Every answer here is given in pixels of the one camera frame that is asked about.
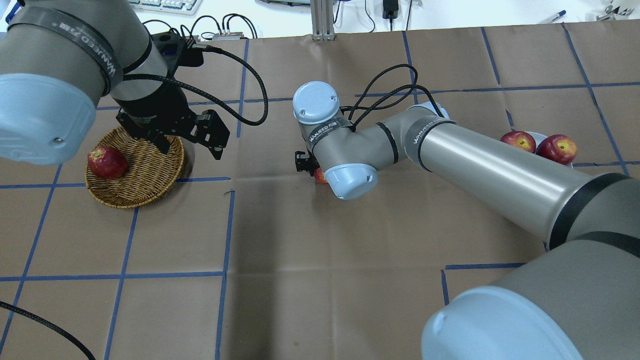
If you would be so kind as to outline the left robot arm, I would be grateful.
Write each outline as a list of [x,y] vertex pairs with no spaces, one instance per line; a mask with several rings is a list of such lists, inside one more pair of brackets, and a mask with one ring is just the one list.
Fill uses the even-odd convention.
[[230,132],[217,112],[193,112],[178,67],[203,64],[202,47],[149,34],[125,0],[20,0],[1,41],[1,157],[52,166],[69,161],[111,96],[137,141],[169,152],[169,136],[220,159]]

